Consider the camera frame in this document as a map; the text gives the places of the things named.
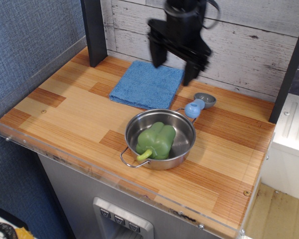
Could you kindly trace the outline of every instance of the gray bowl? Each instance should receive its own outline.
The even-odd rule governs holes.
[[[201,99],[205,102],[204,109],[208,109],[208,108],[214,106],[217,102],[217,100],[214,96],[207,94],[207,93],[196,93],[194,95],[194,100],[196,100],[196,99]]]

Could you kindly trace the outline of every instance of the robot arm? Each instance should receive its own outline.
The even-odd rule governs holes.
[[[200,36],[207,1],[219,12],[214,0],[167,0],[166,21],[150,19],[149,48],[155,67],[166,61],[167,51],[186,61],[183,84],[204,71],[211,49]]]

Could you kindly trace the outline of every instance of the metal pot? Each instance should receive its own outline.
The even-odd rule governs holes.
[[[139,154],[135,151],[138,136],[143,130],[149,128],[157,121],[173,126],[176,131],[176,136],[169,152],[169,158],[163,160],[148,158],[138,161],[136,157]],[[132,168],[144,166],[155,170],[165,170],[180,165],[186,159],[195,143],[196,130],[193,126],[194,122],[195,120],[191,122],[179,112],[165,109],[148,110],[136,115],[126,126],[125,141],[128,147],[121,153],[121,160]],[[138,162],[137,166],[130,165],[124,161],[123,154],[128,148],[131,150],[133,158]]]

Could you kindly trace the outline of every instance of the wood grain surface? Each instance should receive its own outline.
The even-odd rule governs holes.
[[[130,64],[107,57],[91,68],[84,49],[0,120],[1,133],[89,175],[108,174],[126,191],[234,238],[250,201],[244,191],[253,193],[273,135],[273,104],[197,81],[180,86],[172,110],[192,102],[197,92],[217,98],[194,123],[188,158],[170,170],[130,168],[120,160],[125,128],[144,110],[108,98]],[[124,159],[136,165],[129,150]]]

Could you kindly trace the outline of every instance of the wooden backdrop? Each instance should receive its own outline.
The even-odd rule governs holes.
[[[216,0],[221,18],[201,35],[213,51],[197,80],[274,102],[299,35],[299,0]],[[165,0],[101,0],[108,54],[151,61],[147,21],[165,19]],[[216,17],[207,9],[206,24]],[[169,54],[167,66],[185,62]]]

